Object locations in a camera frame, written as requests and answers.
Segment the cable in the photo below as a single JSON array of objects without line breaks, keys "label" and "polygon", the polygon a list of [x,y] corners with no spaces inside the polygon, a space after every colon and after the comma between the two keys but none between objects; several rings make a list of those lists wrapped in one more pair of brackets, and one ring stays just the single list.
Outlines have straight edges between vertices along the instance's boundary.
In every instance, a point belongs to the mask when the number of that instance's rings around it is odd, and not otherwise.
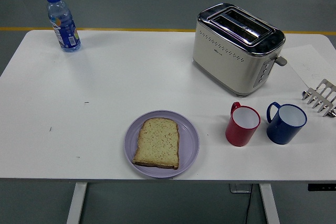
[{"label": "cable", "polygon": [[253,189],[253,184],[251,184],[250,199],[248,200],[248,205],[247,205],[247,210],[246,210],[245,224],[247,224],[248,211],[249,211],[250,205],[251,205],[252,189]]}]

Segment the toaster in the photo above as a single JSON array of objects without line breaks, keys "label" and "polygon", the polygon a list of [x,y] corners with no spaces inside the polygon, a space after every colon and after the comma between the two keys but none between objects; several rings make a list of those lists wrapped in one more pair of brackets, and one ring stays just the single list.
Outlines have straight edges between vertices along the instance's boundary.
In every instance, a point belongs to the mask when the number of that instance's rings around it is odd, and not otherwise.
[{"label": "toaster", "polygon": [[225,87],[245,96],[260,88],[285,43],[283,32],[232,4],[202,11],[197,18],[193,59]]}]

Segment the plastic bottle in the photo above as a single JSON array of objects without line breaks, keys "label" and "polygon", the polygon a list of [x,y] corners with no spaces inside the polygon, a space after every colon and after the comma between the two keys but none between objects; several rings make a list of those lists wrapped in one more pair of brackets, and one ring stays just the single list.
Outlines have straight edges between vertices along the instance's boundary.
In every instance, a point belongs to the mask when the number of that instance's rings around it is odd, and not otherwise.
[{"label": "plastic bottle", "polygon": [[72,14],[62,0],[47,0],[48,15],[63,51],[74,52],[80,48],[80,39]]}]

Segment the white table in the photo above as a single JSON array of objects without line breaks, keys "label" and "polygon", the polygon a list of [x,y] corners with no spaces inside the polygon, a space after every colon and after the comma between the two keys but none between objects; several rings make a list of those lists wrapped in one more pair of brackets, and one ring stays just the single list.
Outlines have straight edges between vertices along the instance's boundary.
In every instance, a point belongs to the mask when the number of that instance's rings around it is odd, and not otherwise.
[{"label": "white table", "polygon": [[[323,118],[301,93],[307,86],[289,64],[239,98],[193,62],[194,33],[80,31],[82,48],[62,52],[52,30],[30,31],[0,77],[0,177],[149,178],[124,154],[124,136],[139,116],[175,111],[196,127],[195,163],[173,179],[336,180],[336,119]],[[284,48],[313,45],[331,65],[336,50],[325,36],[287,35]],[[231,104],[255,108],[261,125],[244,147],[225,139]],[[266,135],[267,106],[300,106],[307,125],[287,145]]]}]

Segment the toaster vent hole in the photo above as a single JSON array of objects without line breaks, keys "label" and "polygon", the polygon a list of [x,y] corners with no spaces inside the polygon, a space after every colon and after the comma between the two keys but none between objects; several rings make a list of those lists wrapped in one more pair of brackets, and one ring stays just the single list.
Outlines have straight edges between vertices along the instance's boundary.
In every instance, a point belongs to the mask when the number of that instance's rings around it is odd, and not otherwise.
[{"label": "toaster vent hole", "polygon": [[236,58],[237,60],[240,60],[241,62],[244,62],[244,59],[237,56],[235,53],[232,53],[231,51],[229,51],[227,48],[223,47],[220,45],[220,43],[216,42],[214,39],[211,39],[210,36],[207,36],[204,32],[202,32],[201,30],[199,31],[199,34],[202,35],[203,37],[205,37],[206,39],[209,40],[209,42],[211,42],[212,44],[215,44],[215,46],[217,46],[219,49],[221,49],[222,51],[226,52],[227,54],[229,54],[230,56],[232,56],[233,58]]}]

